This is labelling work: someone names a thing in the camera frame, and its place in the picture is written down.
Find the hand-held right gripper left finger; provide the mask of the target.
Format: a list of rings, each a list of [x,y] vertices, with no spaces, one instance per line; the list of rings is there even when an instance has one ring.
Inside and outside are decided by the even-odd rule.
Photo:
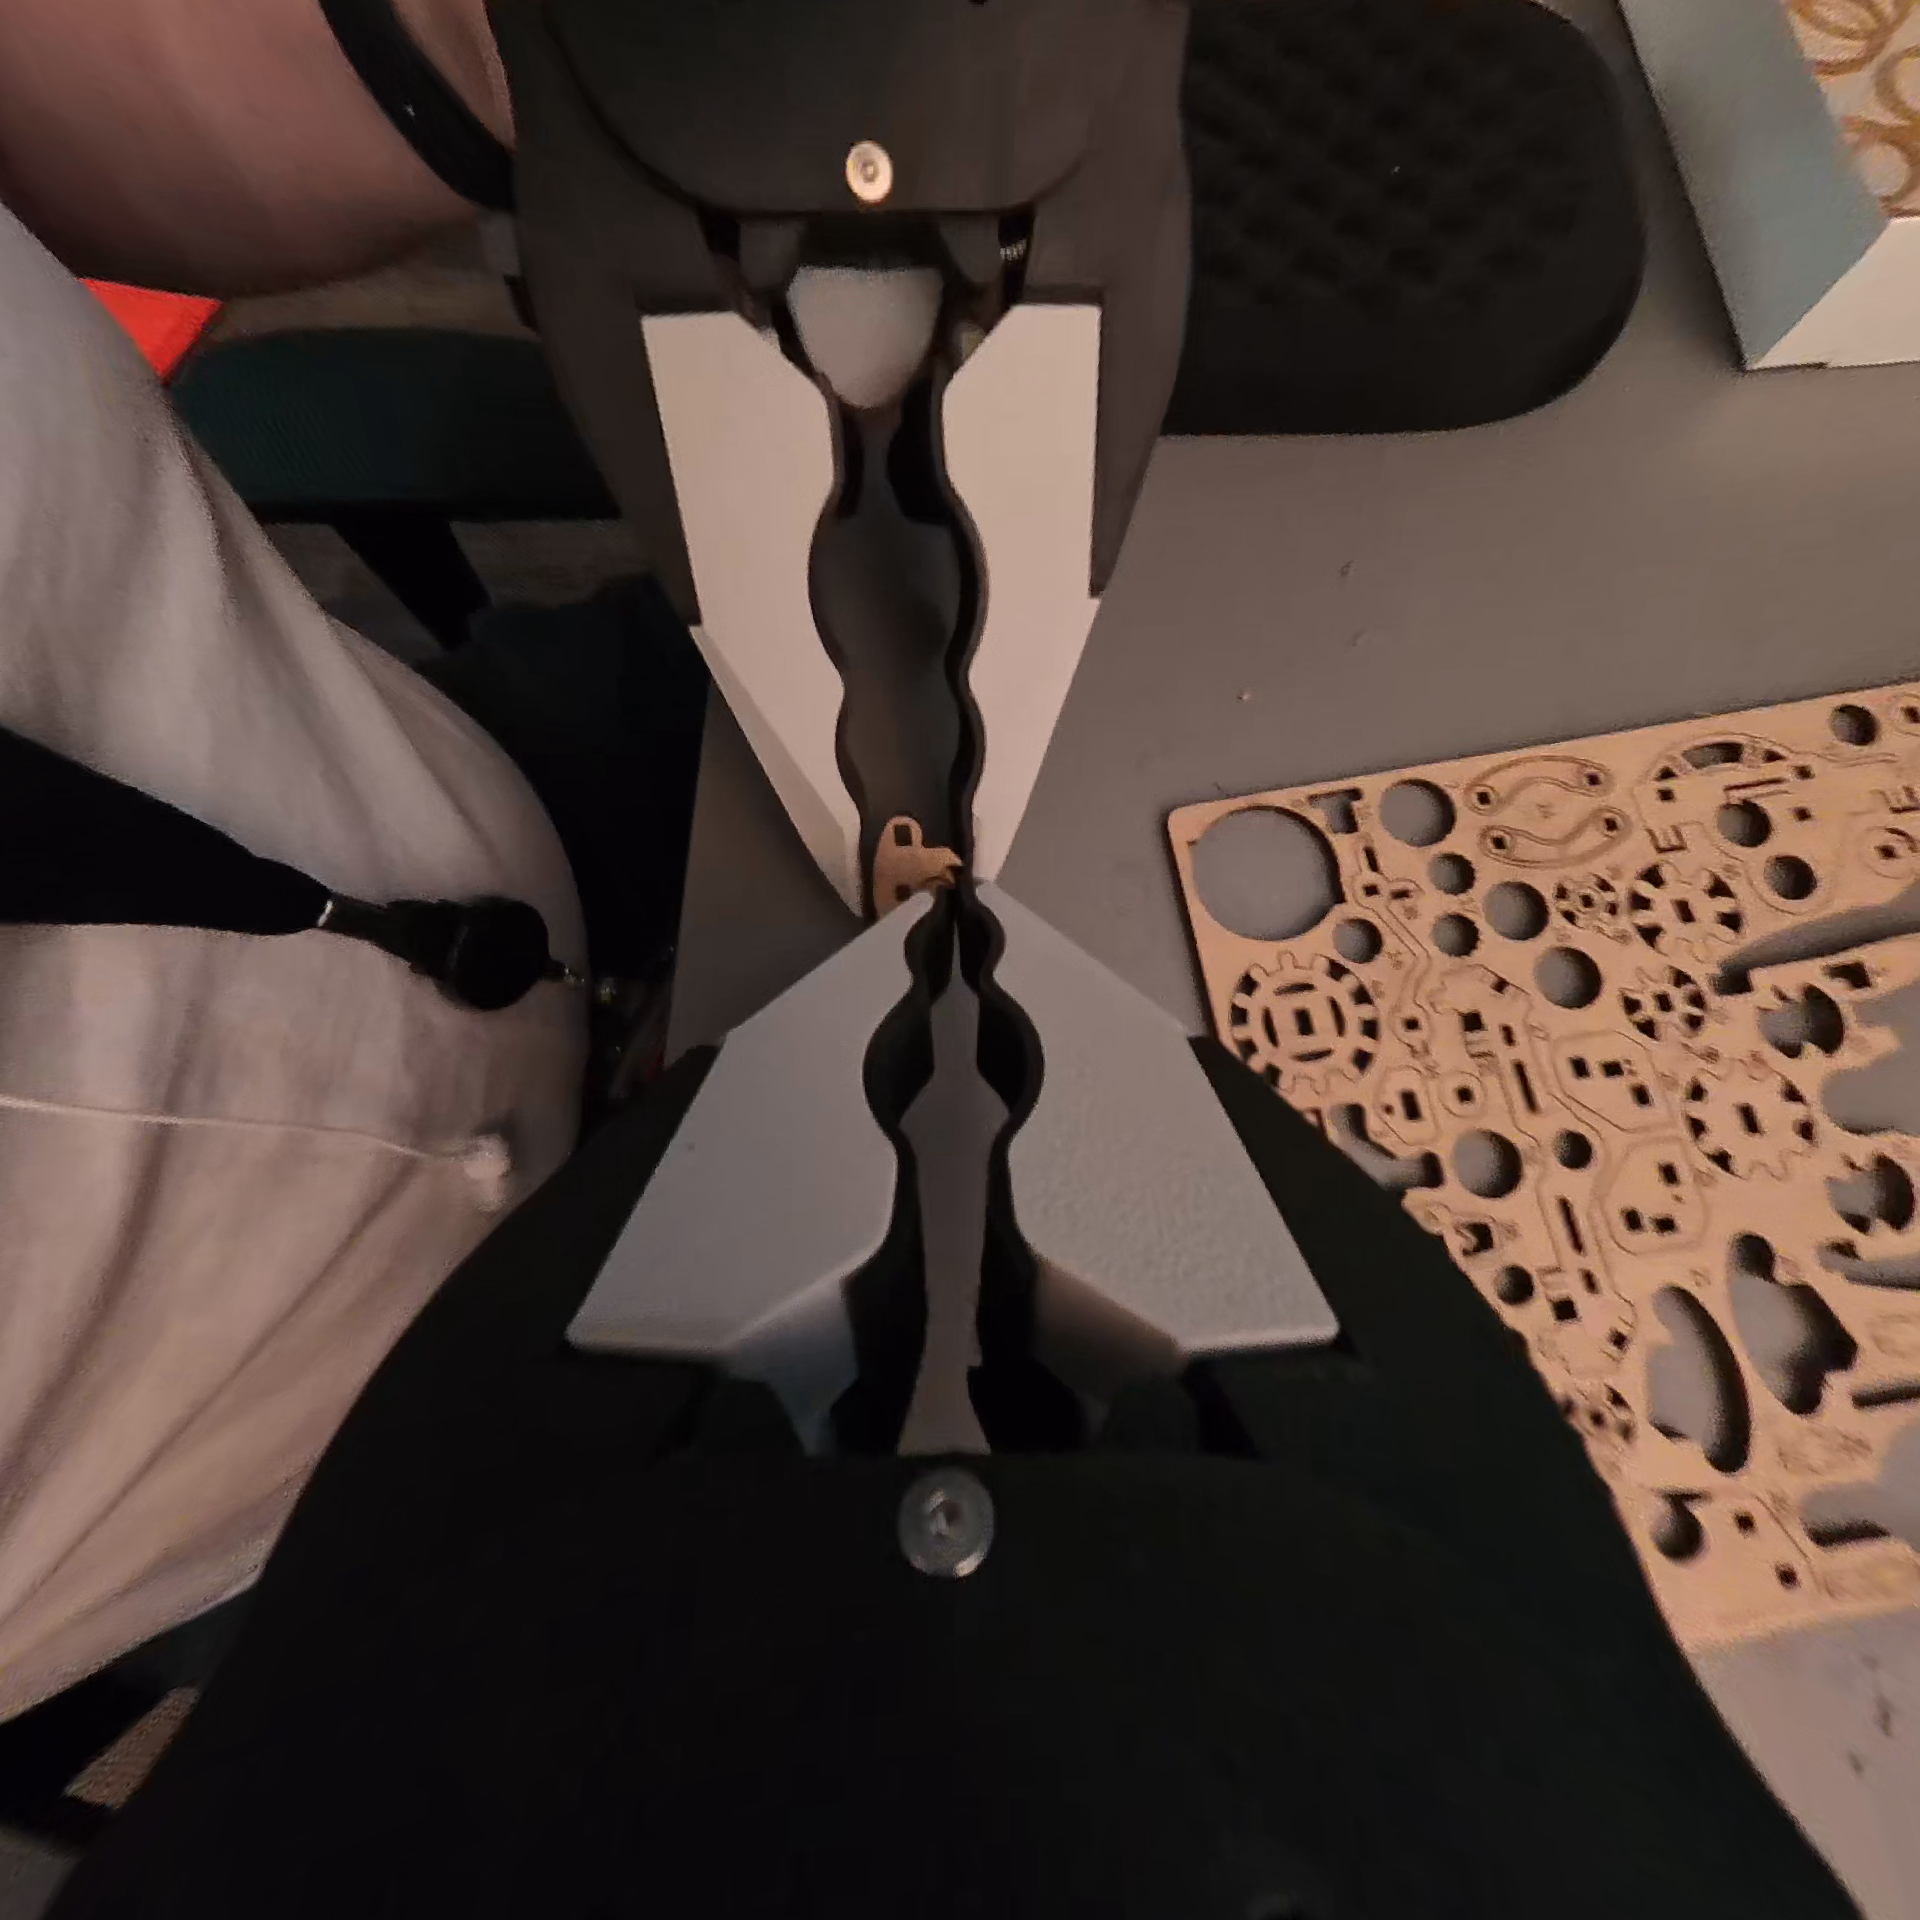
[[[952,970],[953,900],[915,895],[730,1034],[568,1342],[763,1386],[810,1452],[899,1452],[928,1330],[906,1119]]]

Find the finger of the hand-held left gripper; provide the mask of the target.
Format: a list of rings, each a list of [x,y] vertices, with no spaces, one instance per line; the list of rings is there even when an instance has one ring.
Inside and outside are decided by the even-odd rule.
[[[927,521],[907,569],[903,768],[975,882],[1002,875],[1099,609],[1095,304],[935,327],[899,466]]]
[[[842,491],[834,414],[778,334],[730,312],[640,323],[705,662],[788,823],[856,915],[868,910],[843,768],[848,687],[811,603]]]

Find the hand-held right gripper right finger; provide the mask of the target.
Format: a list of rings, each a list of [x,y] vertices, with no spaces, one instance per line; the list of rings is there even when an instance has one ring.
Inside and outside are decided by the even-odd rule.
[[[1080,1449],[1139,1383],[1326,1348],[1337,1318],[1194,1041],[995,882],[955,907],[987,1161],[977,1360],[993,1449]]]

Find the small wooden model part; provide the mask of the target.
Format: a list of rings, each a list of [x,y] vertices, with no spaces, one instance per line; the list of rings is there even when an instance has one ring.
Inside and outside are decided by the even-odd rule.
[[[871,915],[882,920],[913,896],[953,887],[962,867],[953,848],[927,840],[915,816],[891,816],[871,855]]]

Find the person's left forearm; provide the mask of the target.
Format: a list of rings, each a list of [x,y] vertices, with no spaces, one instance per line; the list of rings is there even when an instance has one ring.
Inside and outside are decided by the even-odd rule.
[[[395,4],[507,150],[490,4]],[[316,2],[6,2],[6,209],[73,275],[194,298],[390,271],[478,223]]]

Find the laser-cut wooden parts sheet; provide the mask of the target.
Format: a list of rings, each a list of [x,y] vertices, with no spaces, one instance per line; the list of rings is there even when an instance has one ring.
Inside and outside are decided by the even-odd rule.
[[[1169,844],[1211,1025],[1411,1171],[1611,1487],[1687,1649],[1915,1608],[1827,1499],[1915,1441],[1898,1050],[1914,683],[1196,802]]]

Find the dark green chair seat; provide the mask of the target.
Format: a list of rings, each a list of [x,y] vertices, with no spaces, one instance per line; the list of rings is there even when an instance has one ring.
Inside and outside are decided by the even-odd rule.
[[[449,521],[617,516],[531,340],[412,327],[281,332],[194,353],[169,393],[264,521],[372,511]]]

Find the black badge reel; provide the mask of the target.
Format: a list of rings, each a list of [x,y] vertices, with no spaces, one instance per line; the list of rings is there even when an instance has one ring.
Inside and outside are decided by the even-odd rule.
[[[486,1015],[515,1009],[536,987],[587,983],[553,954],[544,915],[510,896],[385,903],[371,940],[451,1002]]]

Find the black wrist band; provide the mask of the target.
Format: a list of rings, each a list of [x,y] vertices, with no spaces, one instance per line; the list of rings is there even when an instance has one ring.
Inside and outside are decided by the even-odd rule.
[[[402,23],[395,2],[321,2],[329,35],[376,107],[463,201],[515,212],[515,158]]]

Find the black padded wrist rest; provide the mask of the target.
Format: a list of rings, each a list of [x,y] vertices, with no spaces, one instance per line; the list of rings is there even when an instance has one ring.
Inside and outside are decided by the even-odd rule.
[[[1169,439],[1500,423],[1582,383],[1639,299],[1619,89],[1543,4],[1196,4],[1185,140]]]

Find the orange object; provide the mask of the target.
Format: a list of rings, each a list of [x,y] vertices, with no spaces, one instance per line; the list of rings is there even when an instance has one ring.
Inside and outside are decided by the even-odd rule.
[[[104,312],[126,332],[160,383],[171,383],[224,312],[224,303],[84,279]]]

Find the pale blue cardboard box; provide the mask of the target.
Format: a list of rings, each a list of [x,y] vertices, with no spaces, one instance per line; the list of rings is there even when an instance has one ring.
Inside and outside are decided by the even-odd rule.
[[[1919,4],[1620,15],[1743,366],[1914,366]]]

